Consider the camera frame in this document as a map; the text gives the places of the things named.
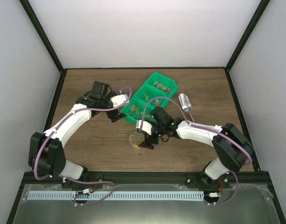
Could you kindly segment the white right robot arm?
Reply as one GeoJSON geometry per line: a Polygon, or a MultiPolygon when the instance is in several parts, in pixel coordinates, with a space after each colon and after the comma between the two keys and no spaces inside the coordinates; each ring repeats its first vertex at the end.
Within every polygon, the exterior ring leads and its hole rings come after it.
{"type": "Polygon", "coordinates": [[[136,121],[137,130],[144,134],[140,147],[153,149],[166,135],[169,139],[194,140],[215,149],[217,158],[210,161],[200,175],[202,185],[206,188],[216,185],[221,175],[229,171],[238,172],[252,162],[254,149],[251,142],[231,123],[207,126],[185,118],[173,119],[162,107],[156,107],[150,114],[152,121],[136,121]]]}

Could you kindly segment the green bin with popsicle candies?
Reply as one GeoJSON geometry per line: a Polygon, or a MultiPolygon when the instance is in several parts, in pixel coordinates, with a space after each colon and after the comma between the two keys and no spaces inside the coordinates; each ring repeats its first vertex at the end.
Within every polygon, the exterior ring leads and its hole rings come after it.
{"type": "Polygon", "coordinates": [[[158,72],[153,72],[144,83],[163,91],[169,98],[172,98],[179,89],[173,79],[158,72]]]}

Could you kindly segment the cream jar lid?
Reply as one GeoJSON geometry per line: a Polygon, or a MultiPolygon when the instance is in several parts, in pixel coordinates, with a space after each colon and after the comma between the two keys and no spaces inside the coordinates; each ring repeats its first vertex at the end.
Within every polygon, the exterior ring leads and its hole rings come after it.
{"type": "Polygon", "coordinates": [[[133,131],[130,135],[129,135],[129,143],[132,147],[139,147],[139,145],[144,141],[144,134],[137,132],[137,131],[133,131]]]}

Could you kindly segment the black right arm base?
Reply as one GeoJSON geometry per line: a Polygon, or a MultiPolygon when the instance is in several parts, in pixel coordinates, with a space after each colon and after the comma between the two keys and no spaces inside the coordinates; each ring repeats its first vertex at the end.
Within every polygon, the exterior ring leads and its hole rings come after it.
{"type": "Polygon", "coordinates": [[[186,174],[186,185],[194,189],[218,189],[220,184],[222,188],[229,188],[229,184],[224,181],[225,175],[218,179],[212,180],[203,172],[192,172],[186,174]]]}

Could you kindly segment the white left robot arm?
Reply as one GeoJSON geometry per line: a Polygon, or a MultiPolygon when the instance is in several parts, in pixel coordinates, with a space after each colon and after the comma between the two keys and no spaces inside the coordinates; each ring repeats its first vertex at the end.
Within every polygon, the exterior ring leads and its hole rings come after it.
{"type": "Polygon", "coordinates": [[[85,167],[69,161],[65,157],[64,147],[70,137],[86,122],[101,112],[105,112],[111,122],[125,115],[119,109],[129,103],[132,94],[119,93],[106,83],[95,81],[90,91],[79,97],[69,112],[54,126],[43,133],[31,136],[28,163],[37,180],[62,177],[72,179],[78,188],[85,188],[89,177],[85,167]]]}

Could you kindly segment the green bin with star candies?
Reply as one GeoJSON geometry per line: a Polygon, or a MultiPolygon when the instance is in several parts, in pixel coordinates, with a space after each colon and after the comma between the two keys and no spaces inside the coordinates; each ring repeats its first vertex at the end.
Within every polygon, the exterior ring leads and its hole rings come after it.
{"type": "MultiPolygon", "coordinates": [[[[145,106],[146,101],[132,97],[129,104],[124,106],[120,112],[126,114],[126,117],[124,118],[126,121],[135,124],[137,120],[142,118],[145,106]]],[[[155,109],[153,104],[147,106],[144,114],[144,121],[155,122],[154,118],[150,114],[153,109],[155,109]]]]}

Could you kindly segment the silver metal scoop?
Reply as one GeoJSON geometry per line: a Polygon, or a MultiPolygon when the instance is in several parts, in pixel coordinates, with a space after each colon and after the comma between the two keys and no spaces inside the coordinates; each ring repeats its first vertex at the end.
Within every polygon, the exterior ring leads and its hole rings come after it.
{"type": "Polygon", "coordinates": [[[191,114],[192,104],[188,98],[188,96],[184,93],[179,94],[179,102],[184,112],[189,113],[192,122],[194,122],[194,118],[191,114]]]}

